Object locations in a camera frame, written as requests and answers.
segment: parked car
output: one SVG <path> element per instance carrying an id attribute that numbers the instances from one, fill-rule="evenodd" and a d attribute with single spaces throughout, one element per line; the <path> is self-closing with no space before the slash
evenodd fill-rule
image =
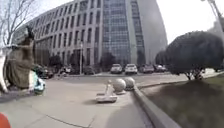
<path id="1" fill-rule="evenodd" d="M 164 67 L 162 65 L 155 65 L 154 70 L 155 70 L 155 72 L 166 72 L 167 71 L 166 67 Z"/>
<path id="2" fill-rule="evenodd" d="M 142 68 L 142 73 L 153 73 L 153 72 L 154 72 L 153 66 L 144 65 L 144 67 Z"/>
<path id="3" fill-rule="evenodd" d="M 40 65 L 35 66 L 35 72 L 42 79 L 50 79 L 54 76 L 52 70 L 48 69 L 47 67 L 42 67 Z"/>
<path id="4" fill-rule="evenodd" d="M 138 69 L 135 64 L 127 64 L 125 67 L 125 74 L 138 74 Z"/>
<path id="5" fill-rule="evenodd" d="M 110 69 L 111 74 L 121 74 L 122 73 L 122 67 L 120 64 L 113 64 L 113 66 Z"/>
<path id="6" fill-rule="evenodd" d="M 94 71 L 93 67 L 88 66 L 83 69 L 83 73 L 84 73 L 84 75 L 94 75 L 95 71 Z"/>

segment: street lamp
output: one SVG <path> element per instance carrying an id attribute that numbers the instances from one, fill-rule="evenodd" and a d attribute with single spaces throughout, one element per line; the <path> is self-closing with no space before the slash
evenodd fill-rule
<path id="1" fill-rule="evenodd" d="M 224 41 L 224 33 L 223 33 L 224 32 L 224 30 L 223 30 L 224 26 L 222 24 L 222 15 L 221 15 L 221 13 L 220 13 L 217 5 L 216 5 L 215 0 L 207 0 L 207 1 L 208 1 L 209 5 L 211 6 L 211 9 L 212 9 L 212 11 L 215 15 L 215 18 L 216 18 L 218 26 L 219 26 L 218 28 L 221 29 L 220 34 L 221 34 L 222 40 Z"/>
<path id="2" fill-rule="evenodd" d="M 82 74 L 82 49 L 83 49 L 83 43 L 82 41 L 80 41 L 80 60 L 79 60 L 79 64 L 80 64 L 80 67 L 79 67 L 79 74 L 81 75 Z"/>

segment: curb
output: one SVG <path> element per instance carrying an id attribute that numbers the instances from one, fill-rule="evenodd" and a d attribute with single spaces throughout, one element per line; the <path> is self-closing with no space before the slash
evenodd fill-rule
<path id="1" fill-rule="evenodd" d="M 168 73 L 153 73 L 153 74 L 137 74 L 137 75 L 68 75 L 67 77 L 135 77 L 135 76 L 150 76 L 150 75 L 167 75 Z"/>
<path id="2" fill-rule="evenodd" d="M 155 128 L 181 128 L 173 119 L 171 119 L 165 112 L 158 108 L 152 101 L 150 101 L 137 86 L 134 86 L 134 96 L 140 102 L 148 117 L 151 119 Z"/>

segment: concrete ground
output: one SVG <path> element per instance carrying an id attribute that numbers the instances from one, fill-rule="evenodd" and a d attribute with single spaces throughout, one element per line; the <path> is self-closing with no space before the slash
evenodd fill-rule
<path id="1" fill-rule="evenodd" d="M 12 128 L 152 128 L 131 93 L 116 103 L 96 104 L 105 85 L 49 80 L 43 96 L 15 92 L 0 98 Z"/>

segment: grass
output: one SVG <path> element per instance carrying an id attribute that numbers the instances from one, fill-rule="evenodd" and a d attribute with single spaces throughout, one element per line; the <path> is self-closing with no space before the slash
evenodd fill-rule
<path id="1" fill-rule="evenodd" d="M 141 91 L 183 128 L 224 128 L 224 74 Z"/>

